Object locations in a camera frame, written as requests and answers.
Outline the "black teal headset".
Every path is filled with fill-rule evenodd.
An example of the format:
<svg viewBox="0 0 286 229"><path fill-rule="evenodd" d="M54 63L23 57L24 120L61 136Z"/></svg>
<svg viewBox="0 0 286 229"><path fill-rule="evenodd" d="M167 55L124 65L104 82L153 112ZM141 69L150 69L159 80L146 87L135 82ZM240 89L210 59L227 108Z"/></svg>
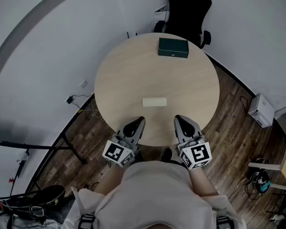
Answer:
<svg viewBox="0 0 286 229"><path fill-rule="evenodd" d="M261 195L266 193L270 188L270 177L264 168L249 167L247 178L249 179L247 185L252 183L253 187Z"/></svg>

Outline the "white metal desk leg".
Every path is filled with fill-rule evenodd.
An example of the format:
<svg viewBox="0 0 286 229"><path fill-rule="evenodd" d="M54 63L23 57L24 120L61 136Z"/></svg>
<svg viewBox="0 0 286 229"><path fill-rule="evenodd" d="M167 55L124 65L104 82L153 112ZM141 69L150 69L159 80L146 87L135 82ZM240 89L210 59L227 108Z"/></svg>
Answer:
<svg viewBox="0 0 286 229"><path fill-rule="evenodd" d="M260 164L260 163L249 162L248 166L253 167L253 168L265 169L265 170L281 171L281 165ZM272 182L270 184L270 187L281 189L281 190L286 190L286 186L274 184Z"/></svg>

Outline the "white cardboard box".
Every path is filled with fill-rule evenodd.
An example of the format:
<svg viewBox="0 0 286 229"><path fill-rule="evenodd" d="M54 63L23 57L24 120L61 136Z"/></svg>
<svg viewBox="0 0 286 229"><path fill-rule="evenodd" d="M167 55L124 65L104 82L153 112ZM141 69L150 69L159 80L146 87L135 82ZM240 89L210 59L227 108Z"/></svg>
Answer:
<svg viewBox="0 0 286 229"><path fill-rule="evenodd" d="M153 12L153 24L155 25L159 21L167 22L169 19L168 5L164 5Z"/></svg>

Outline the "person's right forearm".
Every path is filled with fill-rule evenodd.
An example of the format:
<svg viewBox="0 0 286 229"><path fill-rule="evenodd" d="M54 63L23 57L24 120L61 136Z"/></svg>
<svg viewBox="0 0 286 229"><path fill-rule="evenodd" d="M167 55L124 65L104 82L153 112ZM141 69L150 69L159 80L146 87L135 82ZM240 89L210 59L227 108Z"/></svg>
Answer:
<svg viewBox="0 0 286 229"><path fill-rule="evenodd" d="M193 191L200 197L217 196L218 192L201 167L188 171Z"/></svg>

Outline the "person's white shirt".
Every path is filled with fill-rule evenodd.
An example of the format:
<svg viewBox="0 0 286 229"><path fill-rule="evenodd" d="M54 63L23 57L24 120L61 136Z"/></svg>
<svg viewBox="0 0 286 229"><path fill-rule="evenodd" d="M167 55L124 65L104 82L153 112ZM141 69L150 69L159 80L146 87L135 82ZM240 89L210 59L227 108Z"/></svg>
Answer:
<svg viewBox="0 0 286 229"><path fill-rule="evenodd" d="M225 195L195 194L188 171L178 164L138 162L106 196L74 190L62 229L246 229Z"/></svg>

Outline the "small beige box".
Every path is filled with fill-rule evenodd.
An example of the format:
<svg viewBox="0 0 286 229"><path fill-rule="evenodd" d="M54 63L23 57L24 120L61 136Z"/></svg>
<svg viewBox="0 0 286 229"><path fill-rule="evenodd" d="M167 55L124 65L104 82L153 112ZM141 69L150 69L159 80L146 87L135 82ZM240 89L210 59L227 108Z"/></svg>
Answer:
<svg viewBox="0 0 286 229"><path fill-rule="evenodd" d="M142 99L143 107L165 107L167 106L166 97L152 97Z"/></svg>

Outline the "white printer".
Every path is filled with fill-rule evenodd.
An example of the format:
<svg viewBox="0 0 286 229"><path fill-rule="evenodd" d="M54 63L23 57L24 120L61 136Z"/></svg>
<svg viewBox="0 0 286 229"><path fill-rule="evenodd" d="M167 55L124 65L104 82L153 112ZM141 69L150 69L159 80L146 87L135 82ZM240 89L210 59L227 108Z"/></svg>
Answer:
<svg viewBox="0 0 286 229"><path fill-rule="evenodd" d="M251 101L248 114L262 127L269 127L273 123L275 110L268 100L258 94Z"/></svg>

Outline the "black metal frame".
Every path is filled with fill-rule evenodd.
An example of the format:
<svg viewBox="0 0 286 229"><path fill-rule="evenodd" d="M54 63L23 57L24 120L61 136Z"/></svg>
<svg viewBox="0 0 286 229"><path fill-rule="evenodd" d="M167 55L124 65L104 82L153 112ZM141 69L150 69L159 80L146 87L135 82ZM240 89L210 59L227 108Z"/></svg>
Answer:
<svg viewBox="0 0 286 229"><path fill-rule="evenodd" d="M87 161L83 159L75 150L73 145L68 141L65 133L60 133L58 137L58 141L60 139L63 139L65 144L67 146L40 146L40 145L29 145L29 144L21 144L21 143L14 143L14 142L9 142L9 141L1 141L0 146L6 146L6 147L11 147L11 148L19 148L19 149L39 149L39 150L49 150L49 151L56 151L56 150L71 150L73 154L79 159L79 161L85 165L87 164Z"/></svg>

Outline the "black office chair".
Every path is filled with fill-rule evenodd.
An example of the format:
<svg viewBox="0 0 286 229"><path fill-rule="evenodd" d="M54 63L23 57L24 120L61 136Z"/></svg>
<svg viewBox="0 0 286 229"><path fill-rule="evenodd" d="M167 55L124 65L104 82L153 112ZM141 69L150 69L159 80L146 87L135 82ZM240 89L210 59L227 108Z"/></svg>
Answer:
<svg viewBox="0 0 286 229"><path fill-rule="evenodd" d="M209 31L202 30L211 0L168 0L170 14L168 21L158 21L154 32L168 33L182 37L202 49L211 43Z"/></svg>

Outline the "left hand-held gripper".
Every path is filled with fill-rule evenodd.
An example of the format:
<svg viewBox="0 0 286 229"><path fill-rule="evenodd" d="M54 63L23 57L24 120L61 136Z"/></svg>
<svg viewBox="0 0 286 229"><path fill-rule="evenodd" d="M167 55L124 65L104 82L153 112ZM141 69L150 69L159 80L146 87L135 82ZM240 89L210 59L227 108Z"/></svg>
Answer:
<svg viewBox="0 0 286 229"><path fill-rule="evenodd" d="M133 117L122 124L111 140L108 140L102 156L120 167L127 166L138 154L138 141L141 139L146 120L143 116Z"/></svg>

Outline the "person's black shoe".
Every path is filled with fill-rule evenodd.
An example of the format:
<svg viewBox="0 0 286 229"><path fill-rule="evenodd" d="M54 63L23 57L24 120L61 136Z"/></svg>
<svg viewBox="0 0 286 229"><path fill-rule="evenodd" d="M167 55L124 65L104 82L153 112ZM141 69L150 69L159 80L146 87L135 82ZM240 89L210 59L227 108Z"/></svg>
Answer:
<svg viewBox="0 0 286 229"><path fill-rule="evenodd" d="M161 161L170 163L172 160L172 150L170 148L166 148L161 156Z"/></svg>

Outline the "person's left forearm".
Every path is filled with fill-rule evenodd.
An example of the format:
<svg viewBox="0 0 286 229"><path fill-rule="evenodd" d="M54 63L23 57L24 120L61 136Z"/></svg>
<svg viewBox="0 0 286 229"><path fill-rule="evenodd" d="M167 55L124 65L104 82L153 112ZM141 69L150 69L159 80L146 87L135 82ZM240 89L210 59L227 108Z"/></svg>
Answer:
<svg viewBox="0 0 286 229"><path fill-rule="evenodd" d="M125 167L112 164L108 172L94 189L94 192L104 196L110 194L120 185L122 177L129 166L130 164L127 164Z"/></svg>

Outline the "black bag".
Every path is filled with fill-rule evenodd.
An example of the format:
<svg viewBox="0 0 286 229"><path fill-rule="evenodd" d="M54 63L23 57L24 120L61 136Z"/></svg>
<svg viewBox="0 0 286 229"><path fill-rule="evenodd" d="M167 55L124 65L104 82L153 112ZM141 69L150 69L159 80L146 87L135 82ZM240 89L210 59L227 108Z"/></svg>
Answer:
<svg viewBox="0 0 286 229"><path fill-rule="evenodd" d="M65 188L61 185L49 186L33 193L33 197L11 197L2 201L4 212L26 212L34 206L48 208L56 206L65 195Z"/></svg>

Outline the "dark green box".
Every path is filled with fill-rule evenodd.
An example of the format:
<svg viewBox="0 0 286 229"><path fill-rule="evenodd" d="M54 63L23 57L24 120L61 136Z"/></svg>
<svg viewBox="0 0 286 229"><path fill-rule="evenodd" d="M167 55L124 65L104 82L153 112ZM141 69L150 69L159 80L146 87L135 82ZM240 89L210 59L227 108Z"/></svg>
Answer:
<svg viewBox="0 0 286 229"><path fill-rule="evenodd" d="M158 55L188 58L188 41L170 38L159 38Z"/></svg>

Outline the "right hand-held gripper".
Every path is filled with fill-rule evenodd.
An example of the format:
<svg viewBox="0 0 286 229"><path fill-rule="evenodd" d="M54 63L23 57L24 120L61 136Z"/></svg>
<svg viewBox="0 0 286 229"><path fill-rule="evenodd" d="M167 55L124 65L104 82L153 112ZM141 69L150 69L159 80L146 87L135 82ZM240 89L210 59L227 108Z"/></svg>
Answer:
<svg viewBox="0 0 286 229"><path fill-rule="evenodd" d="M188 170L207 165L211 159L211 149L199 125L192 119L176 115L174 117L175 134L179 141L179 157Z"/></svg>

